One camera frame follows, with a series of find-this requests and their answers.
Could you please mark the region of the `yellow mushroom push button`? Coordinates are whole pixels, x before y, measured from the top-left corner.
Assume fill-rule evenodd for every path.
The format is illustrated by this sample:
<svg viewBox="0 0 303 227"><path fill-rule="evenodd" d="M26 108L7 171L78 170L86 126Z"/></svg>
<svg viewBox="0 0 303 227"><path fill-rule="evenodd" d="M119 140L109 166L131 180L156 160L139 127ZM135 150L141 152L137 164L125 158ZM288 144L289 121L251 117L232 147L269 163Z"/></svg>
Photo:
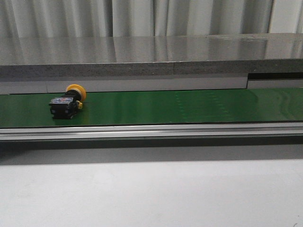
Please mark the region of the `yellow mushroom push button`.
<svg viewBox="0 0 303 227"><path fill-rule="evenodd" d="M50 103L50 113L53 119L71 119L83 107L86 90L78 84L71 84L61 97L53 98Z"/></svg>

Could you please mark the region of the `grey speckled stone countertop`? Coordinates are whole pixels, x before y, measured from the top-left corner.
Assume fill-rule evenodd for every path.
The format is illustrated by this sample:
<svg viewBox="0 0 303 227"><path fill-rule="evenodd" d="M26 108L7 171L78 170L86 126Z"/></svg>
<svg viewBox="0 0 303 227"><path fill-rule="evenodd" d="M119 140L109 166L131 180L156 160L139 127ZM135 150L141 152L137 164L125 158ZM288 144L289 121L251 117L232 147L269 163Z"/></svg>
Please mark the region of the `grey speckled stone countertop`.
<svg viewBox="0 0 303 227"><path fill-rule="evenodd" d="M2 38L2 81L298 73L302 34Z"/></svg>

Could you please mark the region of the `green conveyor belt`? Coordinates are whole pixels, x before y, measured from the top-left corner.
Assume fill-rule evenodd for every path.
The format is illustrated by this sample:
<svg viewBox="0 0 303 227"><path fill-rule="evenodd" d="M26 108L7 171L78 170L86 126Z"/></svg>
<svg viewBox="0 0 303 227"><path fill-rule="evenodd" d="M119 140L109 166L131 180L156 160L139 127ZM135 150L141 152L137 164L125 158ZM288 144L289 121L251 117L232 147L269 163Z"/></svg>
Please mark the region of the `green conveyor belt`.
<svg viewBox="0 0 303 227"><path fill-rule="evenodd" d="M2 95L2 128L214 122L282 122L303 119L301 88L89 93L72 118L53 119L55 94Z"/></svg>

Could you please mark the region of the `white pleated curtain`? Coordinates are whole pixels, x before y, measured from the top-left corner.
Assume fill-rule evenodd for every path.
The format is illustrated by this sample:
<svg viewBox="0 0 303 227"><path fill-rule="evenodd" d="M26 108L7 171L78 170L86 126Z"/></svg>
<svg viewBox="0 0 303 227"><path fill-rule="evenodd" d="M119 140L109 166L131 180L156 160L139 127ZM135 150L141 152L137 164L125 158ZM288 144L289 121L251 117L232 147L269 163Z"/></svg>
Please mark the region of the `white pleated curtain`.
<svg viewBox="0 0 303 227"><path fill-rule="evenodd" d="M301 33L300 0L3 0L8 37Z"/></svg>

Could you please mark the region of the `aluminium conveyor front rail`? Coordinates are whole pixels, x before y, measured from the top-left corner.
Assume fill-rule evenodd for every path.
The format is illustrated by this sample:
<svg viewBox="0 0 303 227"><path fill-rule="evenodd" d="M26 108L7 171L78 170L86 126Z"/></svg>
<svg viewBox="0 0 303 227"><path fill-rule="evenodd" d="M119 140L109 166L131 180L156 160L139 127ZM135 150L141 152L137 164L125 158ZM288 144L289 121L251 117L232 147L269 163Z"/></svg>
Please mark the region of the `aluminium conveyor front rail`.
<svg viewBox="0 0 303 227"><path fill-rule="evenodd" d="M302 122L4 128L1 141L302 135Z"/></svg>

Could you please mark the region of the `grey conveyor back rail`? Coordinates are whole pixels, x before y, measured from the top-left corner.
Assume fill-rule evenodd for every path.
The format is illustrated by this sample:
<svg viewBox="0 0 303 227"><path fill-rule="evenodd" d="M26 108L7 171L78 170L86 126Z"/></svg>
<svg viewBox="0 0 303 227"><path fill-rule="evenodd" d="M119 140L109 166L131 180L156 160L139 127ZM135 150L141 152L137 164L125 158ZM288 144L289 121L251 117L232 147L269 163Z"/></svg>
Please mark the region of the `grey conveyor back rail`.
<svg viewBox="0 0 303 227"><path fill-rule="evenodd" d="M113 76L59 80L1 80L0 93L2 95L63 93L71 84L79 84L83 86L87 92L115 92L302 87L303 80L295 78L249 79L248 75L243 73L175 75L167 77Z"/></svg>

